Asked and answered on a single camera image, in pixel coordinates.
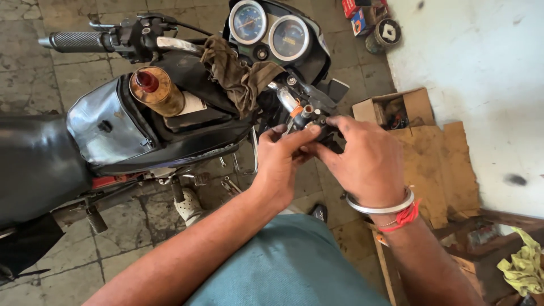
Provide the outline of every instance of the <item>foot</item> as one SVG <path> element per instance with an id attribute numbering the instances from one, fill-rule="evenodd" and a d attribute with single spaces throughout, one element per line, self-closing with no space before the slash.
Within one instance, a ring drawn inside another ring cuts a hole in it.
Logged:
<path id="1" fill-rule="evenodd" d="M 327 206 L 323 204 L 315 204 L 310 210 L 308 215 L 318 218 L 319 220 L 327 223 Z"/>
<path id="2" fill-rule="evenodd" d="M 202 213 L 204 213 L 204 210 L 200 206 L 198 197 L 191 189 L 181 188 L 181 192 L 183 193 L 184 199 L 183 201 L 178 202 L 178 199 L 174 198 L 174 207 L 188 227 L 198 220 Z"/>

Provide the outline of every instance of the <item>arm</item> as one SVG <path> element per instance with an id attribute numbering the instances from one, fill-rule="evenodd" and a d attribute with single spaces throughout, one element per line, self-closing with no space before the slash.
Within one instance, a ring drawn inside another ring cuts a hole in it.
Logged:
<path id="1" fill-rule="evenodd" d="M 298 166 L 312 156 L 299 148 L 320 128 L 280 139 L 278 126 L 259 139 L 259 173 L 251 187 L 195 225 L 147 253 L 84 305 L 180 305 L 294 197 Z"/>
<path id="2" fill-rule="evenodd" d="M 361 205 L 385 208 L 400 204 L 405 196 L 403 148 L 395 137 L 377 124 L 351 117 L 333 117 L 327 122 L 344 134 L 344 153 L 335 154 L 315 142 L 303 149 L 322 160 Z M 395 215 L 371 217 L 378 226 L 395 220 Z M 421 218 L 384 234 L 412 305 L 484 305 Z"/>

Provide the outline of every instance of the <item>black seat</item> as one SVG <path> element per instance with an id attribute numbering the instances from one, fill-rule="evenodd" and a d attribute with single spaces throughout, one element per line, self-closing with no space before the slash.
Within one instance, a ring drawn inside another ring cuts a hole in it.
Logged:
<path id="1" fill-rule="evenodd" d="M 25 222 L 92 187 L 65 115 L 0 117 L 0 229 Z"/>

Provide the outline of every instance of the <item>white shoe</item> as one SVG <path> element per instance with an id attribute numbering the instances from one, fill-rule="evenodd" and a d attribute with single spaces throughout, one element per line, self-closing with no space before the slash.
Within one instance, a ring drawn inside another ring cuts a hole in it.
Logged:
<path id="1" fill-rule="evenodd" d="M 204 213 L 204 210 L 200 206 L 200 201 L 196 194 L 191 189 L 182 188 L 181 191 L 183 192 L 185 200 L 180 203 L 174 200 L 174 207 L 188 227 L 198 220 L 202 213 Z"/>

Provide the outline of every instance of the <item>silver bangle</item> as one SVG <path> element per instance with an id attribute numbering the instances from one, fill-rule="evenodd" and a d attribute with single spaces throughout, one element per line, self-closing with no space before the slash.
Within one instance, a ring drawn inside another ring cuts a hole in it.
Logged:
<path id="1" fill-rule="evenodd" d="M 410 206 L 410 204 L 412 204 L 414 199 L 413 192 L 408 187 L 404 187 L 404 190 L 406 190 L 406 198 L 404 199 L 404 201 L 397 206 L 388 207 L 388 208 L 369 208 L 369 207 L 361 206 L 357 204 L 357 201 L 349 193 L 345 197 L 345 199 L 346 201 L 348 201 L 349 206 L 351 206 L 354 210 L 358 212 L 370 213 L 373 215 L 386 215 L 386 214 L 399 212 L 407 208 L 408 206 Z"/>

